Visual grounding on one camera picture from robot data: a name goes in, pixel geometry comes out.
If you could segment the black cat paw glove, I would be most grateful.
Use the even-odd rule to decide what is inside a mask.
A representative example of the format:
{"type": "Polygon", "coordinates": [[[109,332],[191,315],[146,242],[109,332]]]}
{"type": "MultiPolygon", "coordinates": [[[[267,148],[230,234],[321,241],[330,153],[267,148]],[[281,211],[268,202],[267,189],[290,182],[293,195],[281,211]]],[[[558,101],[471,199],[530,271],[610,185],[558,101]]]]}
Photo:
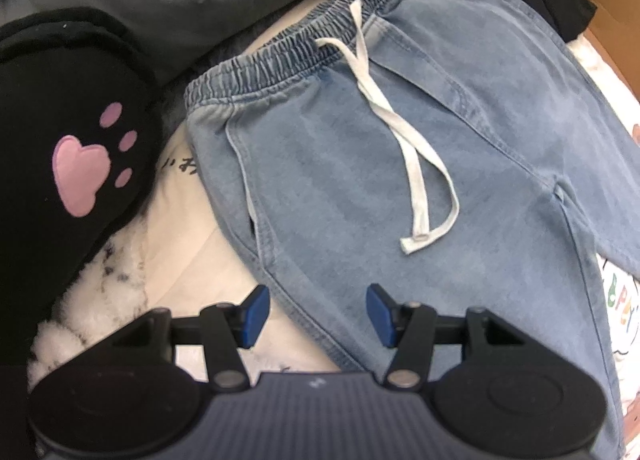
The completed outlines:
{"type": "Polygon", "coordinates": [[[24,364],[55,298],[132,213],[160,152],[156,79],[91,8],[1,30],[1,360],[24,364]]]}

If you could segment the white fluffy spotted blanket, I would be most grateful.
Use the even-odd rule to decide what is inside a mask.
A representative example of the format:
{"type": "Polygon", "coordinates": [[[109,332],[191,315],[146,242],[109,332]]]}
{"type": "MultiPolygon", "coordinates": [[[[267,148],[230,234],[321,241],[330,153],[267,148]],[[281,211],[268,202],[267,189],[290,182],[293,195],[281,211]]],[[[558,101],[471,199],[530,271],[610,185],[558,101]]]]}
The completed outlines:
{"type": "Polygon", "coordinates": [[[27,388],[78,356],[148,307],[146,227],[133,224],[108,238],[38,325],[27,364],[27,388]]]}

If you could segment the flattened brown cardboard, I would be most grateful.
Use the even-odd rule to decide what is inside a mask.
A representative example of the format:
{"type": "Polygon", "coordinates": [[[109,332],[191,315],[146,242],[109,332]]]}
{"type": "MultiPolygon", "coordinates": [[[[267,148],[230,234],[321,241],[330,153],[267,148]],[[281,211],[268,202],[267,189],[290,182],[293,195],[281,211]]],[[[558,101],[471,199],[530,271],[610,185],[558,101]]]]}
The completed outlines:
{"type": "Polygon", "coordinates": [[[639,0],[591,0],[597,6],[587,34],[639,98],[639,0]]]}

